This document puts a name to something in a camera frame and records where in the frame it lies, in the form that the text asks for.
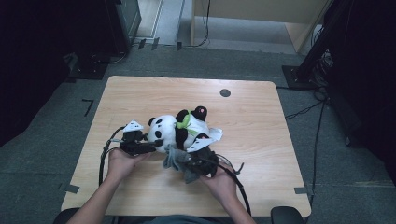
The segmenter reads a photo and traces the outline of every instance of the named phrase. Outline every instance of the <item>person's arm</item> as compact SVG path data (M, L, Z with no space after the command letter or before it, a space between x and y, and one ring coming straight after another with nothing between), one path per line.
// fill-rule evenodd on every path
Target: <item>person's arm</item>
M235 182L224 170L218 168L214 177L201 176L200 179L207 185L212 195L219 201L234 223L256 223L239 201L236 195Z
M112 150L108 155L107 176L102 185L67 223L101 223L120 182L148 156L143 154L133 158L118 148Z

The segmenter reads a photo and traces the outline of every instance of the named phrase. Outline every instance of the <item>black stand base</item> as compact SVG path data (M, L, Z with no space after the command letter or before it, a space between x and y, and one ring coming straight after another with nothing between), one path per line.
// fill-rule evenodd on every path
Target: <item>black stand base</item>
M308 80L300 80L297 78L296 71L299 66L286 66L282 65L283 75L285 76L286 81L288 82L288 86L290 89L295 90L313 90L317 89L318 86L313 84Z
M76 62L68 78L102 80L107 66L106 63L90 63L89 66L81 66L80 62Z

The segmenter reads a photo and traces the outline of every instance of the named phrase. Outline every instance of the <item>person's left hand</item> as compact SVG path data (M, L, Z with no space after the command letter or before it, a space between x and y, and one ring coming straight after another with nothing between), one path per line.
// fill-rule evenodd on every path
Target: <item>person's left hand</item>
M113 149L108 155L108 171L106 178L111 177L115 181L121 182L121 180L132 172L139 162L148 158L149 155L150 153L132 157L120 148Z

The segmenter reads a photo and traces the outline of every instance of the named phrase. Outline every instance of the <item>wooden tabletop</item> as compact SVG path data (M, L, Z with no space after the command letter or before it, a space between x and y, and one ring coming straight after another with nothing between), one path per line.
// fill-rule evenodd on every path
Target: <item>wooden tabletop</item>
M221 90L231 95L223 97ZM269 217L273 207L286 205L309 216L307 195L295 192L295 188L304 187L304 182L274 83L167 77L108 80L70 183L79 191L66 192L62 210L81 207L97 189L103 146L119 127L135 119L147 133L150 118L175 116L179 110L198 105L208 110L209 128L223 130L221 140L210 148L229 159L235 168L245 163L238 178L245 186L252 215ZM139 163L119 186L106 213L227 216L199 180L186 185L181 172L163 169L164 158L164 154L155 152Z

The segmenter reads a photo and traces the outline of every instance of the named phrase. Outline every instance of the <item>wooden desk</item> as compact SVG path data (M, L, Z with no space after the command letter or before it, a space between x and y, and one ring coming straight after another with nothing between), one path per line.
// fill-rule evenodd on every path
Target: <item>wooden desk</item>
M231 95L222 97L222 89ZM269 217L273 207L287 205L309 216L307 195L294 192L304 183L274 83L166 77L108 80L71 180L71 185L80 187L79 192L66 192L62 210L81 207L97 189L102 148L120 126L135 119L147 133L151 117L176 115L181 109L198 105L207 107L208 126L223 130L221 140L211 149L235 167L245 163L239 179L245 186L252 215ZM200 181L186 185L182 173L163 169L164 157L156 152L141 162L119 186L106 213L227 216Z
M206 17L208 1L193 0L192 45L195 36L195 17ZM294 49L300 52L331 2L332 0L213 0L210 2L209 17L285 22Z

